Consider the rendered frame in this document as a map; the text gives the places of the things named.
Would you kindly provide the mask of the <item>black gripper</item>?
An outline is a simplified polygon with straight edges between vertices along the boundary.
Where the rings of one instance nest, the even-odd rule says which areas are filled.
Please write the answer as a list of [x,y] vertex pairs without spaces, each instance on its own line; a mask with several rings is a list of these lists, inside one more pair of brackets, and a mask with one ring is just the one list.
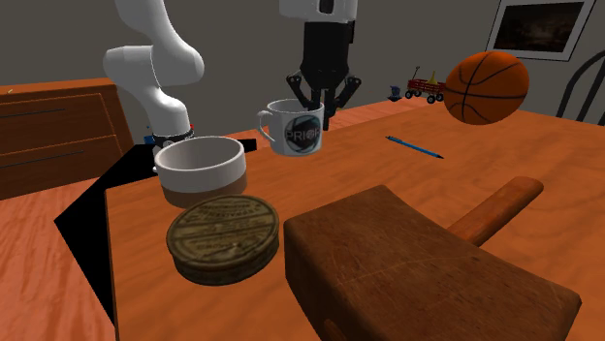
[[[348,66],[349,46],[353,43],[355,21],[328,22],[308,21],[303,30],[303,54],[300,70],[289,75],[286,82],[304,109],[314,110],[321,106],[321,90],[324,96],[324,130],[330,128],[330,119],[337,109],[342,109],[362,84],[351,76]],[[307,82],[310,97],[302,91],[303,79]],[[338,95],[336,88],[344,81]]]

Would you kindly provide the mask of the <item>white mug with round print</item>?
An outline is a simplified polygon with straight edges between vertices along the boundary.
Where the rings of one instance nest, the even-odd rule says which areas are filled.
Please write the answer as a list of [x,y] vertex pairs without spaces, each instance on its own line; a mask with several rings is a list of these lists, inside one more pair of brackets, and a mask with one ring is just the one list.
[[278,155],[301,157],[322,146],[324,105],[304,108],[297,99],[277,100],[257,113],[258,132]]

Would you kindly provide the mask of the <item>red toy wagon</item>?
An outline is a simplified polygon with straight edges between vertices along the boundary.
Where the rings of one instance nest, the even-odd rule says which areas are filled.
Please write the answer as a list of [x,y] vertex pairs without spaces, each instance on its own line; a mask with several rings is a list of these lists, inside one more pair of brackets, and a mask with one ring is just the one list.
[[435,72],[432,72],[430,79],[413,78],[407,82],[404,97],[412,99],[420,97],[423,93],[428,95],[427,102],[434,104],[444,100],[445,83],[435,79]]

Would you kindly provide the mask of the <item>blue pen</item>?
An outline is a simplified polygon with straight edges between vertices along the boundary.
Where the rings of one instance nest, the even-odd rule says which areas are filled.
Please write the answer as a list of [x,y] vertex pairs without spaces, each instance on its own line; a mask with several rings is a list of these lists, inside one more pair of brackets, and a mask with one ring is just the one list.
[[433,152],[433,151],[427,150],[427,149],[422,148],[422,147],[420,147],[420,146],[417,146],[417,145],[414,145],[414,144],[412,144],[412,143],[409,143],[409,142],[403,141],[403,140],[401,140],[401,139],[395,138],[395,137],[393,137],[393,136],[386,136],[385,138],[386,138],[387,140],[393,141],[393,142],[398,143],[398,144],[400,144],[400,145],[403,145],[403,146],[406,146],[406,147],[412,148],[412,149],[414,149],[414,150],[416,150],[416,151],[419,151],[419,152],[421,152],[421,153],[424,153],[424,154],[430,155],[431,157],[438,158],[438,159],[444,159],[444,157],[443,157],[442,155],[440,155],[440,154],[438,154],[438,153],[436,153],[436,152]]

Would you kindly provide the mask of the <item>white bowl with brown base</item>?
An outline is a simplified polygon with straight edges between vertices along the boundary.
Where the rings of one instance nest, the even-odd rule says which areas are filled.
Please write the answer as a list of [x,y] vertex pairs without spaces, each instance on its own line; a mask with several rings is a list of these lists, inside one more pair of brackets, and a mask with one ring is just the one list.
[[154,163],[167,202],[181,208],[241,194],[247,185],[244,146],[236,139],[186,139],[160,150]]

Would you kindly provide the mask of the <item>orange basketball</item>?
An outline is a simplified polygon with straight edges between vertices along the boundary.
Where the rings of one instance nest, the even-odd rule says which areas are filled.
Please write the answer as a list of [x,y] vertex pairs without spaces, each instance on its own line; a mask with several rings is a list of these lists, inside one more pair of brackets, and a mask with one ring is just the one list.
[[447,76],[444,105],[462,123],[489,125],[516,111],[528,88],[528,72],[520,59],[484,51],[465,58]]

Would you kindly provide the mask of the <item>round brass tin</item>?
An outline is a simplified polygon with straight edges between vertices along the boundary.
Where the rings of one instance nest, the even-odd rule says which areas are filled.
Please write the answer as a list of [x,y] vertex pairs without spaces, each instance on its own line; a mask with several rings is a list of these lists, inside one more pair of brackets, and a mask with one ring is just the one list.
[[181,212],[166,241],[184,278],[205,286],[231,285],[272,260],[279,247],[279,217],[257,197],[216,197]]

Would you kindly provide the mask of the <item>brown wooden mallet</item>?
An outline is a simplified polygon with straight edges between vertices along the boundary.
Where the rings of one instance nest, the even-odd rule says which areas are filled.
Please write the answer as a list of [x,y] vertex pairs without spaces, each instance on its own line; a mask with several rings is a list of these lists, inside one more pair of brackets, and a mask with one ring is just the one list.
[[565,341],[579,295],[483,244],[543,190],[518,176],[442,228],[379,185],[288,219],[285,276],[321,341]]

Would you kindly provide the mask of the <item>black chair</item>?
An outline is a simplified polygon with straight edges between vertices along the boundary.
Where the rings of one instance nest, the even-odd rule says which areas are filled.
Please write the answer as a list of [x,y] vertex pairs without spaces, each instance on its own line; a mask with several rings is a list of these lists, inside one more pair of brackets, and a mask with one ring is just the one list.
[[589,112],[589,109],[596,98],[596,95],[605,81],[605,49],[597,52],[593,57],[583,63],[578,70],[572,75],[570,80],[568,80],[566,87],[563,91],[561,100],[559,102],[557,108],[557,118],[562,118],[564,116],[565,110],[571,98],[572,92],[575,88],[575,85],[580,80],[581,76],[596,62],[601,61],[600,68],[595,75],[594,81],[592,82],[587,97],[585,98],[577,117],[575,118],[578,122],[584,122],[585,118]]

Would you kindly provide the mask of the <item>black robot stand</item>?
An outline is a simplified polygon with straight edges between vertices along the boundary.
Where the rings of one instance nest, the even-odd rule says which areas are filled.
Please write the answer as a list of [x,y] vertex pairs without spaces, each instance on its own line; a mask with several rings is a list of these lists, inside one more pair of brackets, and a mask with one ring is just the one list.
[[105,192],[156,175],[153,146],[136,144],[66,208],[54,223],[111,322],[115,321]]

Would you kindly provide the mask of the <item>brown wooden chest of drawers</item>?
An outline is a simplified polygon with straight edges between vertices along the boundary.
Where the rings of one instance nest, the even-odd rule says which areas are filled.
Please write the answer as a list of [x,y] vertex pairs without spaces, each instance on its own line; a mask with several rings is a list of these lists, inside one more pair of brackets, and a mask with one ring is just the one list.
[[133,145],[107,78],[0,85],[0,201],[98,177]]

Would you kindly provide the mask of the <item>framed dark wall picture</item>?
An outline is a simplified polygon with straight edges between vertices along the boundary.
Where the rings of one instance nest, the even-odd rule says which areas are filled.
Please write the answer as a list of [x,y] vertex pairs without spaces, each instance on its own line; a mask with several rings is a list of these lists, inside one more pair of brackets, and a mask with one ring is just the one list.
[[520,59],[567,62],[595,2],[499,0],[486,49]]

